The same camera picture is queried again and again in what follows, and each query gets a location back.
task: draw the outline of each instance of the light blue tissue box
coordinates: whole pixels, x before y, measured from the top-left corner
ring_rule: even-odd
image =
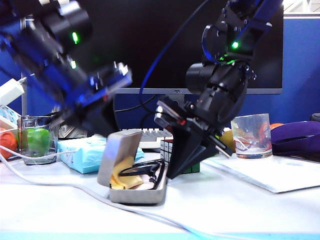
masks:
[[[59,155],[59,159],[70,168],[82,173],[97,172],[106,148],[106,138],[91,136],[59,141],[57,152],[75,151]],[[135,160],[144,157],[144,152],[138,147]]]

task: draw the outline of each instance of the white charger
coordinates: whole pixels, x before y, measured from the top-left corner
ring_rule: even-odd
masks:
[[[23,87],[21,86],[25,79],[27,78],[24,77],[19,81],[16,81],[14,78],[11,78],[5,84],[0,86],[0,108],[7,106],[13,100],[25,93]]]

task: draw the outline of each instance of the black glasses frame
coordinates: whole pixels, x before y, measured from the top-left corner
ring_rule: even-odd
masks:
[[[154,183],[153,188],[149,190],[157,189],[164,171],[165,171],[165,160],[164,159],[157,159],[151,161],[145,161],[141,163],[135,163],[131,167],[123,169],[118,173],[120,177],[127,177],[127,176],[137,176],[137,175],[148,175],[150,177],[149,182]],[[156,172],[160,167],[160,172],[158,177],[156,176]]]

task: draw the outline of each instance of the rubik's cube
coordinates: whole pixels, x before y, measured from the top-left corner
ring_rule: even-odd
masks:
[[[160,142],[160,156],[164,161],[169,164],[171,153],[172,153],[172,146],[174,144],[173,140],[161,140]],[[199,173],[200,172],[200,163],[196,163],[192,167],[186,169],[183,174],[191,174],[191,173]]]

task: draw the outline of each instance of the white desk surface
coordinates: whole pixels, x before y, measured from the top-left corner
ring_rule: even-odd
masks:
[[[11,164],[34,181],[78,183],[108,195],[95,173],[82,175],[62,162],[26,166],[14,160]],[[2,163],[0,197],[0,230],[4,232],[182,233],[105,205],[76,188],[28,185]],[[200,173],[169,180],[163,204],[139,208],[208,233],[320,233],[320,187],[273,194],[205,164]]]

